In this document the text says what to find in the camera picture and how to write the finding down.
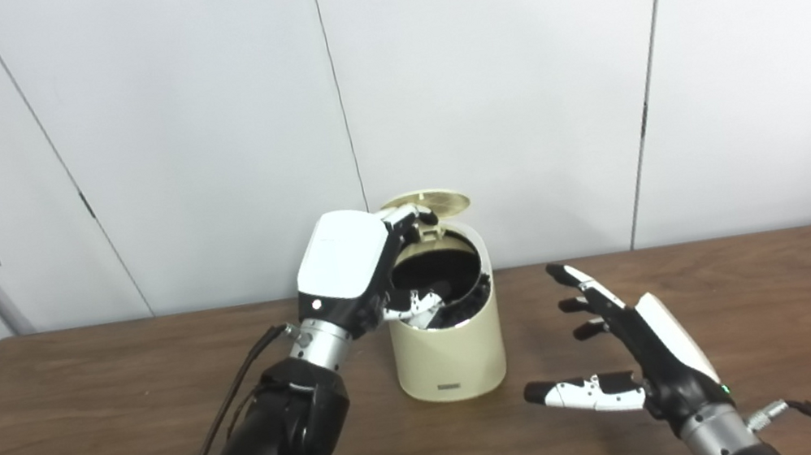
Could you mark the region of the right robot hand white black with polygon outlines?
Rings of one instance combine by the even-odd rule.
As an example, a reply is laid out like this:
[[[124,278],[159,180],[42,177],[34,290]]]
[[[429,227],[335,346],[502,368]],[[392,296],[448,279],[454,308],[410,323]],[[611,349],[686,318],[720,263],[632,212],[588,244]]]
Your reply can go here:
[[[658,297],[647,292],[630,306],[571,265],[549,263],[545,271],[579,292],[557,304],[562,313],[591,315],[572,336],[585,341],[609,334],[624,345],[638,369],[529,382],[523,389],[525,402],[579,411],[643,410],[675,434],[710,405],[733,405],[712,363]]]

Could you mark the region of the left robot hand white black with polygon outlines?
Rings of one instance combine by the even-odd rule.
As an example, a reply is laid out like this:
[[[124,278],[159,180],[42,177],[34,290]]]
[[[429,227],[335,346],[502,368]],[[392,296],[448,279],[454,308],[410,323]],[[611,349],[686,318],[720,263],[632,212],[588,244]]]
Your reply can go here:
[[[437,281],[405,290],[393,285],[397,258],[419,241],[419,224],[438,222],[429,208],[333,210],[321,216],[297,272],[301,322],[330,323],[354,340],[388,320],[420,317],[427,328],[453,291]]]

